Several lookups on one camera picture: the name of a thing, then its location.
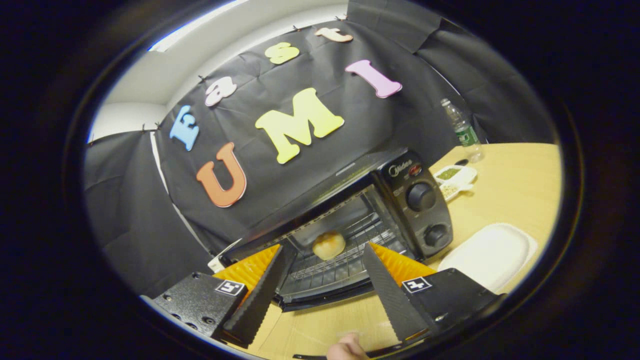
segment black cloth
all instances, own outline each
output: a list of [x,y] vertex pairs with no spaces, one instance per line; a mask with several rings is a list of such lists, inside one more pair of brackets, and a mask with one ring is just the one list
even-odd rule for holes
[[460,93],[451,102],[491,143],[555,143],[552,119],[535,90],[480,38],[438,14],[400,0],[350,0],[348,19],[433,66]]
[[156,297],[211,256],[175,212],[157,171],[149,133],[110,135],[86,149],[84,196],[95,239],[138,294]]
[[[349,43],[317,37],[318,28],[339,28],[354,36]],[[288,42],[300,55],[275,65],[264,51]],[[400,92],[379,99],[374,88],[344,69],[358,60],[403,85]],[[205,90],[219,78],[231,76],[237,90],[209,108]],[[324,138],[312,137],[310,146],[286,164],[276,161],[277,151],[266,132],[255,128],[267,111],[292,115],[292,98],[313,87],[322,103],[344,118],[344,125]],[[207,246],[221,251],[230,242],[252,236],[252,227],[284,205],[330,177],[361,155],[376,150],[409,147],[430,165],[459,145],[440,100],[462,102],[455,90],[423,59],[370,29],[349,21],[318,24],[284,34],[240,54],[216,69],[179,101],[156,133],[161,168],[173,202],[190,221]],[[190,105],[200,128],[191,151],[169,133],[179,110]],[[214,161],[214,173],[223,188],[231,186],[216,153],[227,142],[242,166],[247,188],[244,197],[229,208],[218,208],[208,198],[196,173]]]

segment toaster oven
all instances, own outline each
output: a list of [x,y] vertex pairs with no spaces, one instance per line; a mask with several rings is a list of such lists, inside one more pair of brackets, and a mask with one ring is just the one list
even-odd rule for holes
[[[218,259],[229,266],[277,243],[295,248],[276,288],[274,300],[283,311],[372,291],[362,263],[368,241],[424,261],[452,240],[437,182],[408,149],[362,156],[262,223]],[[312,246],[328,231],[340,233],[346,246],[323,261]]]

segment orange soft pad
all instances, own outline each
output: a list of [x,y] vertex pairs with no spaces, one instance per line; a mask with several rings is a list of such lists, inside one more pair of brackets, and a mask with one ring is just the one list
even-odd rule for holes
[[244,302],[255,286],[258,285],[258,281],[260,281],[264,271],[267,270],[267,266],[271,263],[279,247],[280,244],[277,244],[268,249],[264,249],[214,274],[213,277],[245,284],[249,291],[247,291],[244,296]]
[[391,277],[394,278],[398,286],[402,285],[402,282],[409,279],[415,279],[420,276],[427,276],[435,274],[436,271],[432,268],[412,260],[404,255],[400,255],[397,252],[387,249],[384,246],[380,246],[369,242],[369,245],[373,248],[376,255],[380,258],[385,268]]

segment pink letter i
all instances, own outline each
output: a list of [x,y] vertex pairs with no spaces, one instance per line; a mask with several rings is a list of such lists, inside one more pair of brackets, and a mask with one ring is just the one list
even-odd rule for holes
[[389,97],[402,89],[402,84],[397,81],[391,81],[383,74],[380,74],[380,71],[371,66],[371,61],[369,60],[356,61],[344,70],[347,72],[355,72],[362,76],[363,79],[376,89],[376,96],[381,99]]

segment foam letter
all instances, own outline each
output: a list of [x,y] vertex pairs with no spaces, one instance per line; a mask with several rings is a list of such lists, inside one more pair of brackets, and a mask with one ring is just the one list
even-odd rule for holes
[[236,155],[234,155],[234,143],[226,143],[220,148],[216,159],[222,160],[234,180],[234,184],[228,190],[222,190],[216,174],[213,173],[213,161],[202,165],[196,179],[202,183],[207,195],[217,207],[228,208],[244,195],[246,190],[246,177]]
[[288,42],[281,42],[264,51],[264,54],[274,64],[285,63],[300,54],[297,47],[291,46]]
[[322,35],[327,39],[336,42],[350,42],[353,40],[353,37],[351,35],[340,35],[338,34],[338,31],[340,31],[340,29],[321,28],[318,29],[315,34],[317,37]]
[[284,164],[300,153],[300,147],[289,143],[288,136],[305,145],[311,145],[309,123],[314,126],[314,136],[323,138],[344,124],[316,97],[314,88],[304,89],[293,97],[293,116],[271,110],[261,116],[255,127],[264,129],[278,151],[277,160]]
[[196,136],[200,128],[197,126],[189,127],[195,124],[196,118],[193,115],[187,114],[191,107],[189,105],[183,106],[178,112],[178,117],[173,122],[173,127],[169,132],[169,138],[178,138],[178,140],[184,142],[187,151],[191,151],[193,143],[196,141]]
[[205,95],[208,95],[204,101],[206,106],[214,106],[218,104],[223,97],[228,97],[233,94],[238,88],[236,84],[231,80],[230,76],[225,76],[217,80],[215,83],[205,91]]
[[360,60],[352,63],[345,68],[345,71],[355,72],[362,76],[374,89],[376,89],[376,96],[384,99],[389,97],[402,89],[402,84],[387,79],[380,71],[374,69],[371,66],[371,61]]

